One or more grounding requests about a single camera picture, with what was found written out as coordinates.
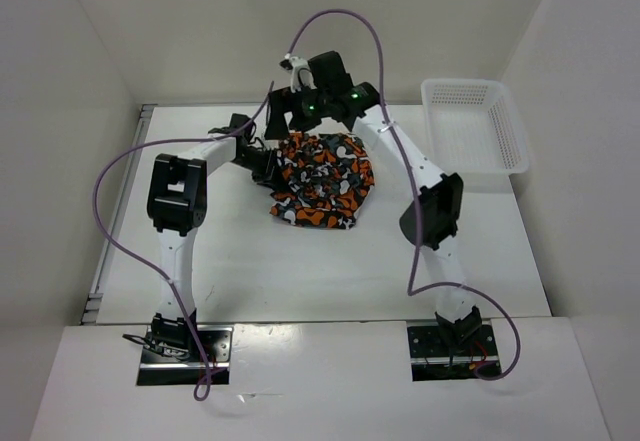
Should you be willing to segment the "orange camouflage shorts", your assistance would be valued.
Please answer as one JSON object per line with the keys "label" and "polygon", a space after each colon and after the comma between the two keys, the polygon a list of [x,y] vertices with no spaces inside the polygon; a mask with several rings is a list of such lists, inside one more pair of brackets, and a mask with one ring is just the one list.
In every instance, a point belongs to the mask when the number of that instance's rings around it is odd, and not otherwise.
{"label": "orange camouflage shorts", "polygon": [[375,187],[363,141],[349,133],[293,133],[279,142],[276,162],[284,179],[270,214],[295,227],[349,230]]}

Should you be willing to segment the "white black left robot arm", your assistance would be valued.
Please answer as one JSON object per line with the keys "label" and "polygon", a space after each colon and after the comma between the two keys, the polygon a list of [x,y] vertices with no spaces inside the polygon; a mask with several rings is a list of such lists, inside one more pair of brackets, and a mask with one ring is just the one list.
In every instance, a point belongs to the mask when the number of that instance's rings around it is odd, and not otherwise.
{"label": "white black left robot arm", "polygon": [[199,357],[200,337],[193,296],[193,251],[207,213],[207,179],[233,163],[252,180],[271,189],[285,185],[275,153],[254,143],[255,122],[233,114],[227,126],[213,128],[206,140],[179,155],[160,154],[153,165],[147,214],[160,241],[162,301],[146,342],[150,348],[185,361]]}

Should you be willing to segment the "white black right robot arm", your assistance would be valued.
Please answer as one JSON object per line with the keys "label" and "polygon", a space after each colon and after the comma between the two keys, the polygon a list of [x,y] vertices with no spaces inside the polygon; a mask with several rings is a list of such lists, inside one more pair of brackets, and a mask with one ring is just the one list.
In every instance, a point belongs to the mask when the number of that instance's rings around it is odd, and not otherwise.
{"label": "white black right robot arm", "polygon": [[275,178],[273,215],[304,227],[349,229],[375,184],[376,155],[407,176],[411,201],[399,227],[417,251],[434,257],[446,292],[436,309],[440,346],[469,347],[481,326],[469,300],[455,238],[464,183],[426,158],[392,120],[381,92],[355,84],[335,51],[309,60],[288,53],[280,63],[288,86],[270,92],[264,136]]}

